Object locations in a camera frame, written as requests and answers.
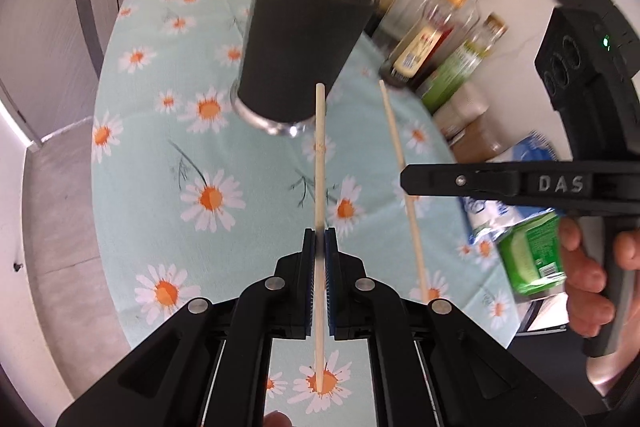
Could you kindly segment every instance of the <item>green plastic packet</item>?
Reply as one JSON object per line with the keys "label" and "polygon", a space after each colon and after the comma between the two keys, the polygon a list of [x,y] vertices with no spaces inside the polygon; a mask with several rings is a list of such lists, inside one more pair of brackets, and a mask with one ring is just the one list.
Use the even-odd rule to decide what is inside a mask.
{"label": "green plastic packet", "polygon": [[521,295],[532,295],[564,282],[560,261],[558,216],[554,212],[514,226],[498,250],[511,282]]}

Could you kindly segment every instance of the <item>floral tablecloth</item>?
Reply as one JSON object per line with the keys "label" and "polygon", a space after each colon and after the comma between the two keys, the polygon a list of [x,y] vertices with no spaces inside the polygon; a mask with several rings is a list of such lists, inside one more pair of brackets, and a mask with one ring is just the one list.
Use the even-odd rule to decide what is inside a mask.
{"label": "floral tablecloth", "polygon": [[[122,328],[140,343],[189,299],[239,296],[299,251],[313,226],[314,135],[272,137],[240,120],[238,75],[251,0],[126,0],[95,106],[92,180],[104,271]],[[327,222],[367,274],[419,298],[382,97],[364,37],[328,95]],[[450,162],[420,102],[392,92],[407,163]],[[467,243],[452,198],[419,198],[430,296],[509,344],[518,318],[491,243]],[[267,411],[294,425],[375,424],[365,341],[328,341],[320,393],[311,341],[276,341]]]}

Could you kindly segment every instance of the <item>yellow label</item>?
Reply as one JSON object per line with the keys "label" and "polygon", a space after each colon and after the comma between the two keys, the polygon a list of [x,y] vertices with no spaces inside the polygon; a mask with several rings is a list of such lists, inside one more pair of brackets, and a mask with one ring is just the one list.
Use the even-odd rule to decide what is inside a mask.
{"label": "yellow label", "polygon": [[394,69],[402,76],[413,78],[440,40],[442,32],[431,26],[423,27],[414,40],[394,62]]}

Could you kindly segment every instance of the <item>black container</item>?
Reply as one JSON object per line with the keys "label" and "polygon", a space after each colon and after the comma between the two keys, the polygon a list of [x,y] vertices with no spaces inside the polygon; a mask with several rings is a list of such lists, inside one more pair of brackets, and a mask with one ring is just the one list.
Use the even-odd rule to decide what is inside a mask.
{"label": "black container", "polygon": [[310,121],[316,84],[329,93],[374,8],[375,0],[252,0],[237,96],[232,94],[236,111],[256,124],[239,110],[239,99],[273,123]]}

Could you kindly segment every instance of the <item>metal bolt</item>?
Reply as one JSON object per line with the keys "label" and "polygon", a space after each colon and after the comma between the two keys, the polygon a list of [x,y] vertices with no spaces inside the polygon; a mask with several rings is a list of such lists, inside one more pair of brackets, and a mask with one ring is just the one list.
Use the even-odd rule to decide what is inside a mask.
{"label": "metal bolt", "polygon": [[358,279],[356,281],[356,288],[361,292],[370,292],[375,287],[376,283],[374,283],[368,277],[363,277],[362,279]]}
{"label": "metal bolt", "polygon": [[447,315],[451,312],[451,303],[445,299],[437,299],[431,305],[431,309],[438,315]]}
{"label": "metal bolt", "polygon": [[202,313],[206,311],[208,307],[209,303],[205,299],[193,299],[189,301],[187,305],[187,309],[193,314]]}
{"label": "metal bolt", "polygon": [[285,282],[282,277],[269,277],[264,285],[268,290],[282,290],[284,288]]}

